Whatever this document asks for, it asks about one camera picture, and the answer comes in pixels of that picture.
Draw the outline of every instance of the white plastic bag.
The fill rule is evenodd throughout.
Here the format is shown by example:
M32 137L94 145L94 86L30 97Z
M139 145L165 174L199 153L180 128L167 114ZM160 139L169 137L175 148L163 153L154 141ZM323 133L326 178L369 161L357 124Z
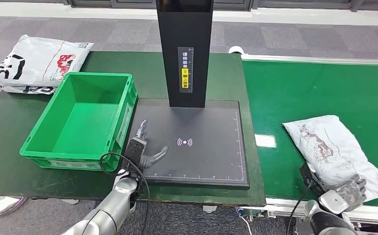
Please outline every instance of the white plastic bag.
M92 46L23 35L0 64L0 86L58 87L67 72L81 69Z
M336 185L358 174L365 179L365 201L378 198L378 169L368 162L354 135L337 116L283 123L297 148L320 180Z

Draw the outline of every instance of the black vertical stand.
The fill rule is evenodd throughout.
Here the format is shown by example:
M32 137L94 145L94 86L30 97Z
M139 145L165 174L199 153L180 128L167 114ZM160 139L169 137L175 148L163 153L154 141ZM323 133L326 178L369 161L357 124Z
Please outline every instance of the black vertical stand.
M171 107L204 108L213 0L156 0Z

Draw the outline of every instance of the black cable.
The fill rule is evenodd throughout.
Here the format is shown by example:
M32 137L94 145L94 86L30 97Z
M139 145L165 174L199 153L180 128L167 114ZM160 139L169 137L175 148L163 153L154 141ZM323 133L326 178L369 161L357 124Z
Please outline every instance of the black cable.
M147 220L148 220L148 217L149 217L149 205L150 205L150 188L149 188L149 184L147 183L147 180L146 180L146 177L144 177L144 174L140 171L140 169L138 169L138 167L131 161L131 159L127 158L126 156L124 155L121 155L119 153L114 153L114 152L108 152L108 153L105 153L103 154L100 159L99 159L99 165L102 169L103 172L107 173L107 174L110 174L110 175L113 175L112 173L108 172L107 170L105 170L105 168L102 166L102 160L103 158L106 156L106 155L116 155L122 159L125 159L128 161L129 164L131 164L132 166L134 166L134 168L137 170L138 174L143 178L144 180L144 183L146 184L147 186L147 209L146 209L146 218L144 220L144 226L143 226L143 235L146 234L146 230L147 230Z
M294 206L294 209L292 209L291 215L289 216L289 222L288 222L286 235L289 235L289 227L291 226L291 220L292 220L292 216L294 215L295 209L297 209L298 204L300 204L300 202L303 200L305 194L307 194L308 190L310 190L311 185L312 185L312 183L308 184L307 189L304 191L303 195L301 195L301 197L298 199L297 204L295 204L295 206Z

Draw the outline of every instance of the wireless charging icon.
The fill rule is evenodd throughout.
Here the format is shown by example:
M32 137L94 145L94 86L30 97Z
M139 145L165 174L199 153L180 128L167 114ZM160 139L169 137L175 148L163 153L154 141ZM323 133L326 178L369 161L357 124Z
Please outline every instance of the wireless charging icon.
M187 144L189 147L192 147L193 145L193 140L191 138L187 139L187 140L182 140L181 138L179 138L177 140L177 146L182 146L182 144Z

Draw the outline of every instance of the black mat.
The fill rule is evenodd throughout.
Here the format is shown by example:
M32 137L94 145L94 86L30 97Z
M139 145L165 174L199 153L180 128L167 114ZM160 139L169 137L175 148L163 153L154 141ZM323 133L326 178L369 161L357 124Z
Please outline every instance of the black mat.
M150 183L248 188L237 101L207 100L205 108L171 108L167 99L138 100L133 135L147 119L146 154L169 146L144 175Z

